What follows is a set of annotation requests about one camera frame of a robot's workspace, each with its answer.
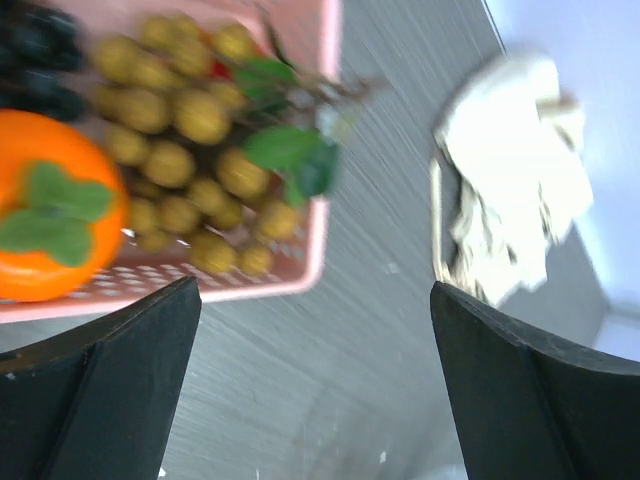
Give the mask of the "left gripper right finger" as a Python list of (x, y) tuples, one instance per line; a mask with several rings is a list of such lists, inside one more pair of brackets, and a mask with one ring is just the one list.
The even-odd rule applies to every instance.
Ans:
[(636, 479), (639, 364), (436, 282), (430, 308), (471, 479)]

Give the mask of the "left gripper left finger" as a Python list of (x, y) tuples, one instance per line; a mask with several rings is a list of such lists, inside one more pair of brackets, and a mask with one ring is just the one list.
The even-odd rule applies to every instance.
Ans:
[(2, 353), (2, 478), (157, 478), (201, 308), (183, 277)]

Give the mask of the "fake orange persimmon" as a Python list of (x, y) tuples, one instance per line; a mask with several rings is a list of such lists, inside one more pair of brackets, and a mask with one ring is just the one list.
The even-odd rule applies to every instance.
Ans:
[(1, 112), (1, 296), (65, 296), (121, 249), (127, 193), (119, 169), (76, 128)]

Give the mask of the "fake brown longan bunch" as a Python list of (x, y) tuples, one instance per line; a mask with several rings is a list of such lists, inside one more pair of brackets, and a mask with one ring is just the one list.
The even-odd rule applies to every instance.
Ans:
[(187, 244), (207, 274), (269, 273), (268, 244), (290, 237), (309, 202), (338, 172), (342, 114), (381, 86), (304, 71), (265, 25), (262, 49), (241, 22), (202, 28), (187, 15), (153, 14), (136, 36), (108, 34), (92, 61), (102, 81), (94, 108), (104, 146), (127, 172), (137, 247)]

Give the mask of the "fake black grape bunch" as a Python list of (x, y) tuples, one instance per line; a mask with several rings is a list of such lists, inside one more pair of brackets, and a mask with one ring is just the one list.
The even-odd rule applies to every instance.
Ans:
[(84, 66), (79, 23), (42, 1), (1, 3), (1, 107), (70, 123), (86, 112), (63, 77)]

